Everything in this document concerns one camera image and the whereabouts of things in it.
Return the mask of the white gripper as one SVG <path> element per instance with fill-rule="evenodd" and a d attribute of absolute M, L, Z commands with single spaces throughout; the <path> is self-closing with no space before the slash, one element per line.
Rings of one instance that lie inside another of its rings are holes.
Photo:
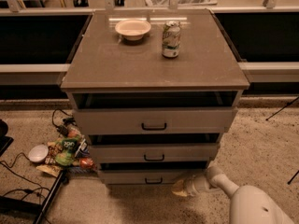
<path fill-rule="evenodd" d="M 214 192 L 217 188 L 213 187 L 204 174 L 192 175 L 184 181 L 180 179 L 171 188 L 173 194 L 180 197 L 188 195 L 198 195 L 200 192 Z"/>

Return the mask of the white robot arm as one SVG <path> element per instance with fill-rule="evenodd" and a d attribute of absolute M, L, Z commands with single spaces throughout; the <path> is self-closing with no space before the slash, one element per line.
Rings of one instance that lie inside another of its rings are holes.
<path fill-rule="evenodd" d="M 181 197 L 216 190 L 222 190 L 230 199 L 230 224 L 295 224 L 263 190 L 250 185 L 238 186 L 216 166 L 207 168 L 203 174 L 180 179 L 172 188 Z"/>

